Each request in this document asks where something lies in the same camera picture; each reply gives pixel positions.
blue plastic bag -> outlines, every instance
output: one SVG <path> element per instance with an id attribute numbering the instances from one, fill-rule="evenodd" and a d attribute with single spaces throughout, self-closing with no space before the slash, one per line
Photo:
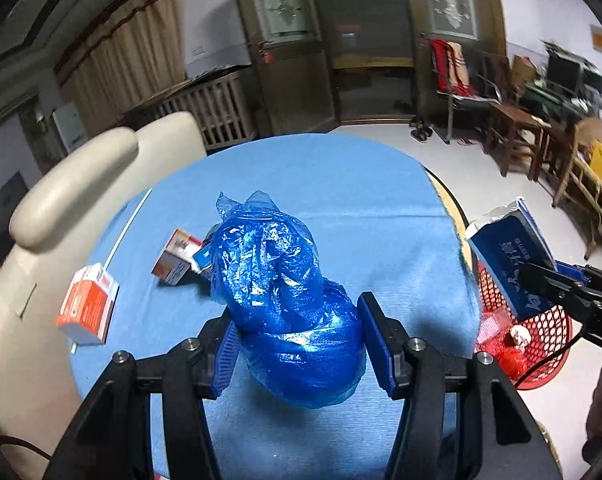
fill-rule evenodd
<path id="1" fill-rule="evenodd" d="M 216 208 L 211 293 L 232 313 L 248 368 L 294 406 L 343 402 L 366 371 L 363 326 L 345 289 L 322 277 L 307 227 L 261 191 L 245 204 L 221 193 Z"/>

curtain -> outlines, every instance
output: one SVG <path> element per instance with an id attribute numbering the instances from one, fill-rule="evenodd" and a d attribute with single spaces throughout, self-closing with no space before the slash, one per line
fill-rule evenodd
<path id="1" fill-rule="evenodd" d="M 116 0 L 56 67 L 90 136 L 149 97 L 186 79 L 182 0 Z"/>

metal screw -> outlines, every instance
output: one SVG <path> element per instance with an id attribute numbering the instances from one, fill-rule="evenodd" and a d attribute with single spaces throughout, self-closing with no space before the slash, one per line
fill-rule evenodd
<path id="1" fill-rule="evenodd" d="M 410 348 L 410 350 L 413 350 L 415 352 L 425 350 L 427 346 L 428 344 L 425 341 L 423 341 L 423 339 L 421 339 L 420 337 L 412 337 L 411 339 L 408 339 L 408 347 Z"/>
<path id="2" fill-rule="evenodd" d="M 130 354 L 127 353 L 125 350 L 119 350 L 118 352 L 114 352 L 114 355 L 112 356 L 112 360 L 117 364 L 117 365 L 122 365 L 123 363 L 125 363 L 128 359 L 130 358 Z"/>
<path id="3" fill-rule="evenodd" d="M 492 357 L 492 354 L 487 352 L 479 352 L 476 354 L 476 359 L 482 365 L 491 365 L 494 362 L 494 357 Z"/>
<path id="4" fill-rule="evenodd" d="M 181 343 L 181 348 L 187 350 L 188 352 L 198 350 L 200 346 L 201 342 L 196 337 L 188 337 Z"/>

blue tablecloth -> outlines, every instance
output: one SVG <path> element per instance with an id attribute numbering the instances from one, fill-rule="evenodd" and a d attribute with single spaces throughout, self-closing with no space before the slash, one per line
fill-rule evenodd
<path id="1" fill-rule="evenodd" d="M 309 227 L 323 275 L 343 284 L 354 303 L 371 290 L 410 335 L 444 352 L 471 354 L 476 285 L 454 223 L 422 166 L 365 139 L 275 137 L 208 156 L 154 186 L 110 264 L 120 291 L 107 343 L 80 347 L 71 357 L 83 397 L 116 350 L 136 358 L 167 352 L 220 315 L 223 307 L 198 285 L 165 286 L 150 270 L 175 228 L 203 237 L 219 221 L 214 204 L 221 191 L 244 202 L 259 189 Z M 105 261 L 142 196 L 113 219 L 90 263 Z M 402 403 L 379 388 L 368 362 L 346 402 L 294 408 L 265 391 L 239 357 L 228 389 L 205 406 L 226 480 L 322 480 L 381 478 Z M 156 471 L 167 474 L 158 396 L 152 399 L 152 454 Z"/>

wooden door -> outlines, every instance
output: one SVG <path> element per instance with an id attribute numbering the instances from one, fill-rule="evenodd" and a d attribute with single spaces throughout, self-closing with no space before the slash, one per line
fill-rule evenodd
<path id="1" fill-rule="evenodd" d="M 337 126 L 314 0 L 237 0 L 273 133 Z"/>
<path id="2" fill-rule="evenodd" d="M 410 0 L 410 6 L 417 45 L 419 111 L 428 116 L 446 107 L 436 95 L 428 39 L 441 38 L 505 56 L 503 10 L 500 0 Z"/>

